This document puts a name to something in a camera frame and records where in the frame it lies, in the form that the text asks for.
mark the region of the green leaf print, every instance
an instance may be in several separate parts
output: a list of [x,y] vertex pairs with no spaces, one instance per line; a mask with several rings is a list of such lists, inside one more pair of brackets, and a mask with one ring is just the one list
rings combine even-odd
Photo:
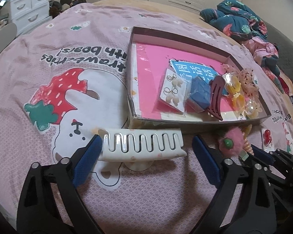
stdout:
[[248,25],[243,25],[241,29],[242,29],[242,31],[244,31],[246,34],[251,33],[251,29],[250,29],[250,27],[249,27]]
[[236,0],[236,2],[240,5],[245,5],[244,3],[241,3],[240,1]]
[[30,103],[25,104],[24,109],[29,112],[29,118],[31,123],[36,126],[39,131],[44,131],[50,127],[50,123],[56,122],[58,115],[52,113],[54,110],[53,105],[44,105],[43,100],[40,100],[37,104],[32,105]]
[[255,16],[250,16],[250,19],[255,19],[258,22],[258,18]]
[[82,27],[81,27],[81,26],[72,26],[72,27],[71,27],[71,30],[73,30],[73,31],[74,31],[74,30],[79,30],[80,28],[82,28]]

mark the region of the blue gripper pad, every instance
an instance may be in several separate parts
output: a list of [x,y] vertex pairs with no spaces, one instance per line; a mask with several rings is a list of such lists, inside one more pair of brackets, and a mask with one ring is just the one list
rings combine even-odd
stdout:
[[102,151],[102,139],[97,136],[93,142],[89,145],[84,155],[79,160],[74,169],[73,185],[75,188],[83,184],[100,156]]
[[219,167],[199,137],[193,137],[192,148],[208,179],[208,182],[218,187],[221,182]]
[[254,156],[257,157],[259,160],[262,160],[265,164],[268,164],[268,165],[274,164],[275,159],[273,158],[272,155],[268,154],[266,151],[260,148],[257,148],[253,144],[251,144],[251,147],[253,149]]

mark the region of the earring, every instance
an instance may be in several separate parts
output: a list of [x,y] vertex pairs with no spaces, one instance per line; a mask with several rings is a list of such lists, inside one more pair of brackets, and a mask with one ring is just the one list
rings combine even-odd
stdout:
[[171,102],[171,100],[173,99],[173,95],[172,95],[172,93],[169,93],[167,96],[166,96],[166,102],[167,103],[170,103]]
[[183,81],[180,79],[180,78],[174,78],[173,80],[172,80],[172,85],[173,85],[173,87],[181,87],[181,85],[182,85],[182,83],[183,83]]
[[175,97],[175,96],[173,96],[173,97],[172,97],[172,102],[174,103],[174,105],[175,105],[175,106],[177,106],[177,105],[178,105],[178,103],[179,103],[179,98],[178,98],[178,97]]
[[164,90],[163,90],[164,94],[166,95],[166,99],[165,101],[167,103],[171,103],[171,101],[174,103],[175,106],[178,105],[179,103],[179,98],[174,96],[174,94],[177,94],[178,93],[178,89],[176,88],[173,88],[173,89],[169,89],[168,87],[165,87]]

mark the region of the pink bedsheet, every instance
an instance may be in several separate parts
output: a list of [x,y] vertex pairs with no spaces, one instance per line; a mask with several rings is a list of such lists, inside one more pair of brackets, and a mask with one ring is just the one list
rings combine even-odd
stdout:
[[[253,68],[273,112],[264,125],[275,146],[287,148],[282,123],[291,132],[293,121],[283,120],[288,112],[281,95],[245,47],[172,15],[80,4],[0,54],[0,204],[12,217],[33,162],[51,164],[86,145],[98,127],[126,125],[126,56],[133,26],[209,43]],[[215,146],[213,135],[202,136]],[[156,161],[144,172],[122,163],[96,164],[78,191],[105,233],[189,233],[216,191],[191,150],[192,137],[184,136],[187,157]],[[249,141],[261,147],[260,127]],[[240,188],[224,222],[232,217]],[[58,195],[56,200],[69,222]]]

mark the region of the plastic bag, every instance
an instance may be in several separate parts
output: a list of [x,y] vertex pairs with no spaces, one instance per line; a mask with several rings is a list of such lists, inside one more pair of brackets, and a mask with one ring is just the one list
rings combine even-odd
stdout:
[[163,78],[159,100],[184,113],[187,86],[186,80],[178,76],[174,71],[167,69]]
[[200,76],[191,80],[186,103],[196,112],[202,112],[211,105],[211,87]]
[[234,110],[243,113],[246,103],[238,75],[236,73],[225,73],[222,77],[225,80],[225,88],[232,100]]

